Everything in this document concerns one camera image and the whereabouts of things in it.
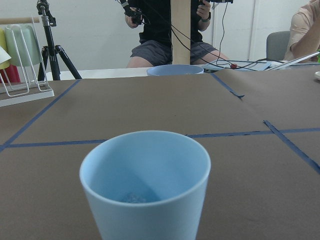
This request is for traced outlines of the green cup in rack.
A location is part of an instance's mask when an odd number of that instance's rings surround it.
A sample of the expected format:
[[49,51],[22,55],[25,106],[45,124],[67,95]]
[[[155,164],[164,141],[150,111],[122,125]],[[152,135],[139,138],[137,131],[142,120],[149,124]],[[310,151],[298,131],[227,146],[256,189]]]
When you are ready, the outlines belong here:
[[38,42],[29,24],[10,24],[4,28],[10,64],[29,67],[41,62]]

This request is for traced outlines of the blue bowl with fork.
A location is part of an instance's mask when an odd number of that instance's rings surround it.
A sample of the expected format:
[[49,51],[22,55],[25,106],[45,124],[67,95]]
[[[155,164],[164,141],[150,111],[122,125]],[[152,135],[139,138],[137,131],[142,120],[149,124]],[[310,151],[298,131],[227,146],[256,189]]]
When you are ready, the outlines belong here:
[[195,75],[204,73],[204,69],[196,65],[167,64],[151,67],[146,73],[148,76]]

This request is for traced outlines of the wooden post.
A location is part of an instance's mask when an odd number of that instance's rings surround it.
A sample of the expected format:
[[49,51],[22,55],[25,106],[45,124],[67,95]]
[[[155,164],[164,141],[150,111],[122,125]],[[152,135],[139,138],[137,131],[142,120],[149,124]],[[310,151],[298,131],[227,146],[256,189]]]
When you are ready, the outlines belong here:
[[171,0],[172,63],[189,65],[191,48],[191,1]]

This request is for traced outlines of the light blue cup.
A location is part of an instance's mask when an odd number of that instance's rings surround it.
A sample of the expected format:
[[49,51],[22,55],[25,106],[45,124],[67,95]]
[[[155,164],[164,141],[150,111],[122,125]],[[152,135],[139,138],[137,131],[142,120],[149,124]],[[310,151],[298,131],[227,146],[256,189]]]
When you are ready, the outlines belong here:
[[79,178],[104,240],[194,240],[211,159],[174,132],[126,133],[95,147]]

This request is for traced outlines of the red cylinder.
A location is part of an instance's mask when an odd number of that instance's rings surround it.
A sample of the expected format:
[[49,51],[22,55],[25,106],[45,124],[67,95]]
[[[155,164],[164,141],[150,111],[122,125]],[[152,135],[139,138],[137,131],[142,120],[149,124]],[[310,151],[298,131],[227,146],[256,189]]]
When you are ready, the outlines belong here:
[[5,83],[8,83],[8,81],[10,81],[10,83],[20,83],[20,76],[18,73],[18,69],[15,65],[10,65],[9,67],[5,68],[5,69],[1,69],[0,70],[0,74],[3,78],[3,81]]

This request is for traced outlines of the person in beige shirt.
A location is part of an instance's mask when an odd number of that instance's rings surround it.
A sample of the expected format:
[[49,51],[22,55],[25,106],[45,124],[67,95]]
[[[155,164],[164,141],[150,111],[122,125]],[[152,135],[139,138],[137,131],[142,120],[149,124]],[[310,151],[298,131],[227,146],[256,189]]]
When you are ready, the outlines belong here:
[[320,1],[310,0],[292,16],[290,36],[284,55],[291,61],[320,49]]

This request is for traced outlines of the seated operator in black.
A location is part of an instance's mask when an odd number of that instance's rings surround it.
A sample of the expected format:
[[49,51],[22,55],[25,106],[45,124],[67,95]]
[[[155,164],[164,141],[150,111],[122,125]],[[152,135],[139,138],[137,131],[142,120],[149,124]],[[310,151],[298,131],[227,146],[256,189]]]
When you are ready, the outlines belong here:
[[[172,25],[170,0],[127,0],[131,13],[125,14],[126,24],[135,29],[138,25],[135,11],[144,20],[143,31],[139,33],[139,45],[132,49],[128,68],[144,68],[169,65],[172,63]],[[201,32],[211,23],[211,2],[190,1],[190,60],[191,65],[213,62],[218,58],[227,59],[211,44],[203,41]]]

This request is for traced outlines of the yellow cup in rack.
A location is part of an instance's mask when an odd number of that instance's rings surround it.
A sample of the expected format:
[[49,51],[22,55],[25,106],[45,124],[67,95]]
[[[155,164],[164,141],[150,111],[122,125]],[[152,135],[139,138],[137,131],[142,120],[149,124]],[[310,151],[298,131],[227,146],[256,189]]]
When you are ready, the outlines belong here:
[[8,54],[5,31],[0,29],[0,69],[6,69],[10,66],[11,57]]

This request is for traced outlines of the grey office chair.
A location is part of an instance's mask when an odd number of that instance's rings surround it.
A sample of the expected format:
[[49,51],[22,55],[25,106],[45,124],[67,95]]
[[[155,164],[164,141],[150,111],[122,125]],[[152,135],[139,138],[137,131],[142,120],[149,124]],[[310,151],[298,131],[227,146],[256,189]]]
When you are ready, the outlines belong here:
[[282,61],[287,51],[290,31],[277,31],[269,34],[266,39],[266,59]]

